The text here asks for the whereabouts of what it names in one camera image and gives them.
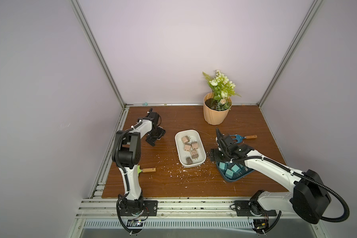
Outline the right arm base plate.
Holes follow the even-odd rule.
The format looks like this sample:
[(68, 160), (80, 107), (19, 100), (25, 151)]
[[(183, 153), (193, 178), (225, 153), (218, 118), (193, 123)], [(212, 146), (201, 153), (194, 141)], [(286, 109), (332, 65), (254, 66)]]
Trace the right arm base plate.
[(275, 210), (264, 210), (260, 205), (248, 200), (236, 200), (230, 206), (233, 211), (236, 211), (237, 216), (255, 216), (255, 217), (275, 217), (277, 212)]

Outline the teal plastic storage box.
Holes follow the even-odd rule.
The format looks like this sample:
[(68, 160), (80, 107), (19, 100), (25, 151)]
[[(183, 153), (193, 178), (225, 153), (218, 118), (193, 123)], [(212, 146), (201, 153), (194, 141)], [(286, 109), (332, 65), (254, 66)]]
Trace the teal plastic storage box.
[(226, 182), (234, 182), (254, 172), (254, 169), (241, 164), (230, 162), (217, 162), (216, 168)]

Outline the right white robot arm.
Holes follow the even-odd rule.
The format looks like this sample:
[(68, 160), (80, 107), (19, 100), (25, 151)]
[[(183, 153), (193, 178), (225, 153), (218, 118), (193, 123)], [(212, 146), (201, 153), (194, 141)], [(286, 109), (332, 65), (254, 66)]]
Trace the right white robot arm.
[[(287, 190), (256, 192), (248, 202), (252, 215), (260, 216), (271, 210), (291, 212), (311, 224), (317, 224), (320, 220), (339, 223), (349, 218), (350, 209), (347, 202), (337, 192), (324, 185), (315, 171), (303, 172), (266, 157), (251, 146), (237, 145), (230, 135), (221, 133), (219, 129), (216, 129), (216, 141), (218, 149), (211, 152), (212, 160), (260, 172)], [(336, 218), (323, 215), (331, 203), (332, 196), (343, 207), (343, 214)]]

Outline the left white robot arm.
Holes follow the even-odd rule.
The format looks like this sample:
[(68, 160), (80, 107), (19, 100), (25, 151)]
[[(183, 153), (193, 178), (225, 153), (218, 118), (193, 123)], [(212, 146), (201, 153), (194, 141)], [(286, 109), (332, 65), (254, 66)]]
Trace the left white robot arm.
[(137, 170), (141, 160), (141, 139), (146, 137), (146, 142), (155, 146), (166, 133), (160, 123), (161, 116), (151, 108), (145, 117), (138, 119), (137, 124), (115, 134), (112, 160), (121, 172), (125, 188), (118, 207), (131, 213), (140, 213), (144, 209)]

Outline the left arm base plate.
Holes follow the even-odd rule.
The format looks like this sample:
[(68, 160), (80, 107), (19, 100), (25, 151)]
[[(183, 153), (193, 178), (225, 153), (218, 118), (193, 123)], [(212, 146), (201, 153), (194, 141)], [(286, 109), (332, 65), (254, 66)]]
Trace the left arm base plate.
[(157, 200), (128, 200), (120, 202), (117, 211), (121, 216), (156, 216), (158, 208)]

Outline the white plastic storage box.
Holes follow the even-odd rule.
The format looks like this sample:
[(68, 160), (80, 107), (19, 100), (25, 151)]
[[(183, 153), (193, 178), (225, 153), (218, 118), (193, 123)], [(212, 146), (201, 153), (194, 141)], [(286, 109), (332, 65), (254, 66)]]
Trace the white plastic storage box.
[(197, 131), (180, 131), (175, 135), (175, 142), (178, 158), (183, 167), (193, 168), (205, 162), (206, 152)]

